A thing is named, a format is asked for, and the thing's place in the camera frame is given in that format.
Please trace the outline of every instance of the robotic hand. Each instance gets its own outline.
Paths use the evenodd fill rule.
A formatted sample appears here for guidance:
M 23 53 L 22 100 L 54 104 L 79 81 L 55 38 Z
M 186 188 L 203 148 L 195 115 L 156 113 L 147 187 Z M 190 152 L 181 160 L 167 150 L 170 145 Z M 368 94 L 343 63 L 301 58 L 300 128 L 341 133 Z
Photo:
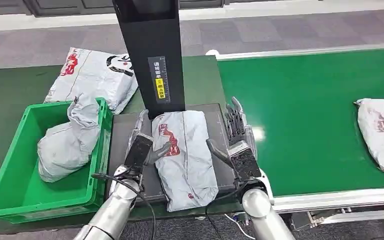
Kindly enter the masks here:
M 252 128 L 247 124 L 241 104 L 232 98 L 233 107 L 227 105 L 227 130 L 229 147 L 220 150 L 211 139 L 208 148 L 214 155 L 229 165 L 236 176 L 235 186 L 241 189 L 239 201 L 250 216 L 255 237 L 258 240 L 295 240 L 282 218 L 273 210 L 273 194 L 269 179 L 257 165 L 257 149 Z M 127 223 L 135 199 L 142 190 L 143 167 L 155 163 L 164 156 L 170 142 L 153 151 L 152 138 L 141 132 L 142 122 L 148 111 L 140 113 L 133 129 L 126 151 L 125 162 L 119 166 L 114 176 L 101 174 L 113 179 L 109 198 L 74 240 L 117 240 Z
M 142 111 L 136 121 L 135 128 L 129 138 L 124 164 L 116 169 L 114 176 L 97 174 L 100 178 L 113 179 L 109 189 L 109 197 L 89 224 L 83 226 L 74 240 L 117 240 L 120 238 L 129 214 L 135 206 L 137 193 L 143 190 L 143 167 L 155 163 L 164 156 L 171 145 L 168 142 L 161 149 L 153 151 L 152 138 L 141 132 L 142 123 L 147 114 L 148 110 Z
M 251 125 L 239 101 L 232 97 L 233 107 L 226 105 L 227 151 L 208 139 L 209 150 L 230 166 L 235 174 L 235 186 L 242 189 L 239 201 L 252 220 L 257 240 L 295 240 L 283 219 L 274 211 L 274 198 L 266 174 L 258 167 L 257 148 Z

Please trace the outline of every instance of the green storage bin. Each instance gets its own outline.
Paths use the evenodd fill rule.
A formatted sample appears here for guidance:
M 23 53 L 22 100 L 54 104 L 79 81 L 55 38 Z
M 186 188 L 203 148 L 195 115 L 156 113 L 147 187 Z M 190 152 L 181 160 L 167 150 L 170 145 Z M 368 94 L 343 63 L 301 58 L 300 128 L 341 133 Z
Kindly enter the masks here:
M 0 168 L 0 219 L 13 224 L 96 212 L 104 201 L 105 182 L 92 178 L 106 172 L 113 114 L 103 98 L 101 132 L 91 160 L 67 177 L 47 183 L 38 173 L 37 144 L 47 129 L 67 123 L 71 101 L 30 105 L 22 115 Z

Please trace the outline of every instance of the green conveyor belt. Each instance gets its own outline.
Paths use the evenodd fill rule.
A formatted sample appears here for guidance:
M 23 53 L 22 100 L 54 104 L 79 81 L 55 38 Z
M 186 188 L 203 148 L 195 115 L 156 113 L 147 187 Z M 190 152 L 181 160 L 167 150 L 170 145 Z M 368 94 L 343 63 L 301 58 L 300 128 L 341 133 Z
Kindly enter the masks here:
M 256 129 L 275 196 L 384 188 L 354 101 L 384 98 L 384 50 L 218 62 L 226 99 Z

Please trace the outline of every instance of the wire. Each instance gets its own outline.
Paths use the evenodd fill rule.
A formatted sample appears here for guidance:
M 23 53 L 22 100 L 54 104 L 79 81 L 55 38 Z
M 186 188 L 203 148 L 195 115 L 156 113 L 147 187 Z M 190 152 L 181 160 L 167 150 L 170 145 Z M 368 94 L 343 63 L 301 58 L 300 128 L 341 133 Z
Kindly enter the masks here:
M 211 201 L 210 203 L 208 203 L 208 205 L 205 207 L 205 216 L 206 216 L 206 218 L 208 219 L 208 221 L 211 223 L 212 227 L 214 228 L 215 233 L 217 234 L 217 237 L 218 237 L 219 239 L 221 239 L 221 240 L 223 240 L 223 238 L 222 238 L 222 236 L 220 235 L 219 230 L 217 229 L 216 224 L 214 224 L 213 220 L 210 218 L 210 216 L 208 216 L 208 208 L 209 208 L 213 203 L 215 203 L 215 202 L 217 202 L 217 201 L 220 201 L 220 200 L 223 200 L 223 199 L 227 199 L 227 198 L 229 198 L 229 197 L 231 197 L 231 196 L 233 196 L 233 195 L 238 194 L 240 191 L 242 191 L 242 190 L 245 188 L 245 186 L 246 186 L 247 184 L 248 184 L 248 181 L 245 182 L 242 186 L 240 186 L 240 187 L 239 187 L 238 189 L 236 189 L 235 191 L 233 191 L 233 192 L 231 192 L 231 193 L 229 193 L 229 194 L 226 194 L 226 195 L 224 195 L 224 196 L 221 196 L 221 197 L 218 197 L 218 198 L 212 200 L 212 201 Z
M 238 227 L 239 227 L 239 230 L 243 233 L 243 235 L 245 235 L 247 238 L 249 238 L 249 239 L 256 239 L 255 237 L 253 237 L 253 236 L 250 236 L 250 235 L 248 235 L 248 234 L 246 234 L 245 232 L 244 232 L 244 230 L 242 230 L 242 227 L 241 227 L 241 225 L 239 225 L 239 223 L 237 222 L 237 221 L 235 221 L 235 220 L 233 220 L 233 218 L 231 218 L 229 215 L 227 215 L 227 214 L 224 214 L 228 219 L 230 219 L 232 222 L 234 222 Z
M 136 191 L 136 189 L 134 189 L 132 186 L 130 186 L 129 184 L 115 178 L 114 176 L 110 176 L 110 175 L 107 175 L 107 174 L 104 174 L 104 173 L 94 173 L 92 174 L 92 178 L 96 178 L 96 179 L 111 179 L 111 180 L 114 180 L 116 181 L 117 183 L 125 186 L 126 188 L 130 189 L 132 192 L 134 192 L 135 194 L 137 194 L 139 196 L 139 198 L 142 199 L 142 201 L 151 209 L 151 212 L 152 212 L 152 235 L 151 235 L 151 239 L 154 240 L 155 239 L 155 234 L 157 232 L 157 221 L 155 219 L 155 212 L 154 212 L 154 208 L 151 206 L 150 202 L 148 200 L 145 199 L 145 197 L 140 194 L 138 191 Z

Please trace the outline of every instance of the floor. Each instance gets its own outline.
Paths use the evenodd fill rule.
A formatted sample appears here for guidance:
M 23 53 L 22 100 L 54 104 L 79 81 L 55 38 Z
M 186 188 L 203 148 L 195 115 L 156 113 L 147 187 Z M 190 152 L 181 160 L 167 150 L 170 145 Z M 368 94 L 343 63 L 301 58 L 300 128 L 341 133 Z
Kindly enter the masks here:
M 312 15 L 182 21 L 184 56 L 328 48 L 384 43 L 384 10 Z M 70 47 L 124 53 L 115 24 L 0 31 L 0 68 L 62 65 Z M 246 239 L 232 222 L 215 216 L 226 239 Z M 149 222 L 129 223 L 122 239 L 144 239 Z M 157 239 L 216 239 L 209 223 L 193 218 L 158 221 Z M 0 240 L 68 240 L 78 229 L 0 236 Z M 324 225 L 296 233 L 299 240 L 369 240 L 384 236 L 384 220 Z

